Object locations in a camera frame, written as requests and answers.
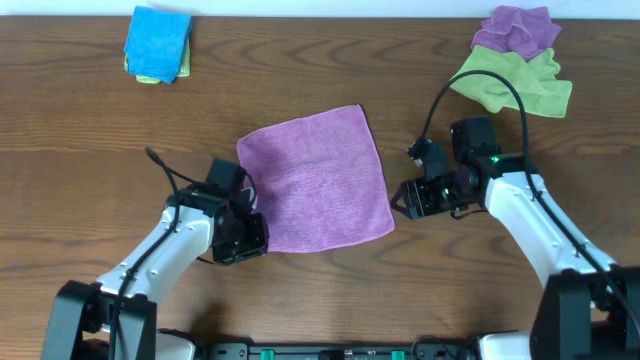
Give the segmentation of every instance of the wooden tabletop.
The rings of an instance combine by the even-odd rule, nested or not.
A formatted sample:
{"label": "wooden tabletop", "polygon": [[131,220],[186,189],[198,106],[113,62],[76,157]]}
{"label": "wooden tabletop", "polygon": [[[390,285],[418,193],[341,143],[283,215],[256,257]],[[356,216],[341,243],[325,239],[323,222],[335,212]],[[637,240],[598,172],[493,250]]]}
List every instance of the wooden tabletop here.
{"label": "wooden tabletop", "polygon": [[[51,305],[92,282],[160,218],[170,186],[144,154],[203,178],[253,130],[362,104],[394,193],[417,177],[405,149],[469,55],[472,20],[196,18],[192,75],[144,85],[123,70],[129,18],[0,18],[0,358],[39,356]],[[535,164],[559,205],[623,265],[640,253],[638,22],[558,21],[567,117],[530,117]],[[453,92],[430,133],[485,114]],[[494,116],[520,149],[517,112]],[[410,343],[532,324],[540,283],[489,215],[410,221],[346,249],[194,263],[161,327],[205,340]]]}

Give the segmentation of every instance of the crumpled purple cloth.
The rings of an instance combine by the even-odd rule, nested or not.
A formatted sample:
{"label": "crumpled purple cloth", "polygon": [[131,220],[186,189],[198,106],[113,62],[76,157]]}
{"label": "crumpled purple cloth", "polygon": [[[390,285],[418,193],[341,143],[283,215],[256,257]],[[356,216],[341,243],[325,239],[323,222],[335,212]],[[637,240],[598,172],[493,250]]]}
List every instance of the crumpled purple cloth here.
{"label": "crumpled purple cloth", "polygon": [[473,37],[471,49],[481,45],[500,53],[516,52],[529,61],[553,45],[562,28],[551,22],[549,9],[523,10],[498,6],[482,21],[482,30]]}
{"label": "crumpled purple cloth", "polygon": [[269,251],[307,253],[393,231],[382,165],[359,105],[287,121],[238,141]]}

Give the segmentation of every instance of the purple towel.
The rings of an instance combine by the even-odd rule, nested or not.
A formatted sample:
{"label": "purple towel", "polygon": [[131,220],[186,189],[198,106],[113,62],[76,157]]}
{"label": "purple towel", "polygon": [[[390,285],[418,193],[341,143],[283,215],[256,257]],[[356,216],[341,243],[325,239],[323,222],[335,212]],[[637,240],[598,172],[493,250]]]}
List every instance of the purple towel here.
{"label": "purple towel", "polygon": [[269,251],[360,244],[394,229],[380,158],[359,105],[259,129],[238,141]]}
{"label": "purple towel", "polygon": [[551,23],[546,7],[522,10],[498,6],[491,18],[482,21],[482,30],[473,37],[471,48],[481,45],[500,53],[513,51],[529,61],[550,48],[561,29]]}

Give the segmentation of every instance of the blue cloth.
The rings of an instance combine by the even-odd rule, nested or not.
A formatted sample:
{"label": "blue cloth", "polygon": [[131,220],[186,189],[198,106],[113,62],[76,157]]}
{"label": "blue cloth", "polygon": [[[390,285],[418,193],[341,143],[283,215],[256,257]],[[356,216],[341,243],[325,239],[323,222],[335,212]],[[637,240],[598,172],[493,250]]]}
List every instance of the blue cloth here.
{"label": "blue cloth", "polygon": [[180,72],[191,15],[136,6],[124,47],[127,72],[171,83]]}

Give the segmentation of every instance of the folded cloth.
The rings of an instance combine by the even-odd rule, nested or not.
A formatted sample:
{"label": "folded cloth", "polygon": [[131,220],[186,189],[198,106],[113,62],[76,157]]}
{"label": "folded cloth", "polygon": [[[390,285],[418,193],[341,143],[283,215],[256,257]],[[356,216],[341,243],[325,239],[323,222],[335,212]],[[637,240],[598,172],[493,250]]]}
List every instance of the folded cloth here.
{"label": "folded cloth", "polygon": [[[182,64],[180,64],[180,72],[178,73],[178,77],[188,77],[191,75],[191,49],[189,47],[189,41],[187,40],[187,47],[184,49],[184,54],[182,55]],[[129,70],[129,63],[127,54],[124,54],[124,70]],[[152,78],[144,75],[136,75],[136,81],[143,84],[157,84],[160,82],[160,79]]]}
{"label": "folded cloth", "polygon": [[171,83],[180,72],[191,15],[136,6],[124,47],[127,72]]}
{"label": "folded cloth", "polygon": [[501,53],[513,51],[529,61],[550,48],[560,30],[551,23],[546,7],[523,10],[498,6],[491,18],[482,21],[482,30],[473,37],[471,48],[481,45]]}
{"label": "folded cloth", "polygon": [[[556,80],[560,65],[553,61],[553,54],[553,49],[549,48],[526,63],[516,53],[500,54],[476,46],[456,75],[469,70],[488,70],[502,75],[518,91],[528,113],[561,118],[567,112],[572,84],[571,81]],[[451,88],[478,101],[492,113],[500,111],[503,106],[518,109],[518,103],[509,89],[499,80],[486,75],[461,78]]]}
{"label": "folded cloth", "polygon": [[394,229],[382,166],[359,105],[256,130],[238,141],[238,157],[255,181],[269,251],[322,251]]}

